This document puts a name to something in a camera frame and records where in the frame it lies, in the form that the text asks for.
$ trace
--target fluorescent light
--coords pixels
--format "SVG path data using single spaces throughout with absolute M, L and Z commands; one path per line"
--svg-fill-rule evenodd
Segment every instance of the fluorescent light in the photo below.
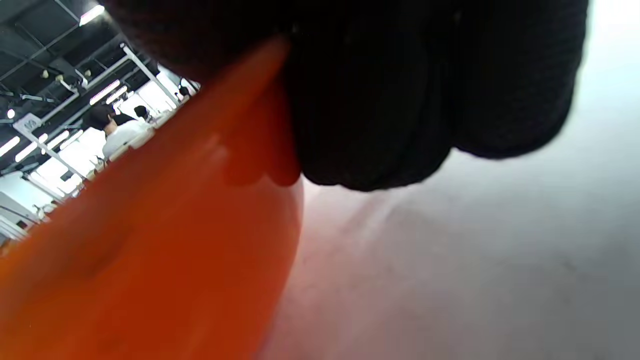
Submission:
M 127 92 L 127 87 L 123 86 L 122 88 L 119 88 L 118 91 L 116 91 L 115 93 L 113 93 L 113 95 L 109 96 L 107 98 L 107 104 L 111 104 L 112 102 L 116 101 L 117 98 L 119 98 L 122 94 Z
M 9 140 L 6 144 L 2 145 L 2 147 L 0 147 L 0 156 L 9 152 L 9 150 L 13 149 L 16 145 L 18 145 L 19 142 L 20 138 L 16 136 Z
M 93 9 L 87 11 L 80 17 L 80 26 L 86 25 L 91 20 L 100 16 L 100 14 L 104 13 L 104 6 L 96 5 Z
M 65 130 L 62 134 L 56 136 L 53 140 L 51 140 L 48 144 L 47 144 L 47 148 L 49 148 L 49 150 L 53 149 L 54 147 L 56 147 L 59 143 L 61 143 L 64 139 L 69 137 L 69 131 Z
M 31 154 L 37 147 L 38 145 L 35 142 L 32 142 L 31 144 L 29 144 L 29 146 L 25 147 L 24 150 L 18 152 L 18 155 L 15 156 L 15 161 L 22 161 L 22 159 L 29 156 L 29 154 Z
M 60 150 L 63 150 L 67 146 L 71 145 L 71 143 L 76 141 L 83 133 L 84 130 L 80 130 L 77 133 L 73 134 L 73 136 L 71 136 L 67 141 L 63 142 L 62 145 L 60 145 Z
M 38 138 L 38 141 L 39 142 L 45 142 L 45 141 L 47 141 L 48 137 L 49 137 L 49 135 L 42 134 Z M 32 142 L 31 144 L 29 144 L 29 146 L 25 147 L 24 150 L 18 152 L 18 155 L 15 156 L 15 161 L 16 162 L 22 161 L 24 158 L 29 156 L 29 154 L 31 154 L 37 147 L 38 147 L 38 144 L 35 143 L 35 142 Z
M 95 105 L 98 101 L 102 100 L 103 97 L 107 96 L 108 93 L 112 92 L 113 90 L 116 90 L 118 86 L 120 86 L 120 80 L 116 80 L 112 82 L 109 86 L 107 86 L 101 92 L 99 92 L 98 95 L 92 97 L 91 100 L 89 100 L 89 105 L 91 106 Z

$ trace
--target black glove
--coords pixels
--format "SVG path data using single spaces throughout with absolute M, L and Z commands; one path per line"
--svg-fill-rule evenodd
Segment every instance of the black glove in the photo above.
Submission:
M 533 151 L 569 112 L 588 0 L 106 0 L 124 31 L 203 81 L 274 31 L 298 157 L 318 184 L 418 183 L 449 149 Z

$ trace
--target orange object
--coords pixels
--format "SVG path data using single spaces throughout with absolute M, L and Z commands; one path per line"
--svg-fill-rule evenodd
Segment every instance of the orange object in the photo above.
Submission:
M 0 262 L 0 359 L 250 359 L 302 187 L 270 40 Z

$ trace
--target ceiling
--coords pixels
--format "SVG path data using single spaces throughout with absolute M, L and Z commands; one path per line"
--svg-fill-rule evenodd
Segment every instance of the ceiling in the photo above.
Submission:
M 116 79 L 132 90 L 148 81 L 131 61 L 100 76 L 125 56 L 120 44 L 126 41 L 108 15 L 79 25 L 82 14 L 96 5 L 95 0 L 0 0 L 0 120 L 4 120 L 0 147 L 14 136 L 21 137 L 5 119 L 7 109 L 16 112 L 11 121 L 26 113 L 42 118 L 73 95 L 56 81 L 59 75 L 66 83 L 79 83 L 81 74 L 89 82 L 102 79 L 89 90 L 77 86 L 80 97 L 34 131 L 36 136 L 47 133 L 51 138 L 69 125 L 69 119 L 79 121 L 89 99 Z M 138 55 L 157 74 L 157 65 Z M 15 155 L 30 143 L 21 137 L 17 146 L 0 156 L 0 175 L 49 159 L 35 151 L 16 163 Z

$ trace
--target white surface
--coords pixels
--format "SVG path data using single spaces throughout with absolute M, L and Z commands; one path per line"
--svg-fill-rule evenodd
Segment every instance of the white surface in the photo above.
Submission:
M 640 2 L 591 10 L 542 151 L 455 152 L 391 192 L 311 187 L 262 359 L 640 359 Z
M 129 145 L 137 137 L 153 130 L 146 122 L 132 120 L 120 126 L 109 136 L 107 143 L 102 148 L 105 159 L 109 159 L 114 153 L 122 147 Z
M 33 205 L 42 207 L 53 200 L 29 181 L 22 179 L 21 172 L 12 172 L 0 177 L 0 191 L 31 212 L 35 211 Z

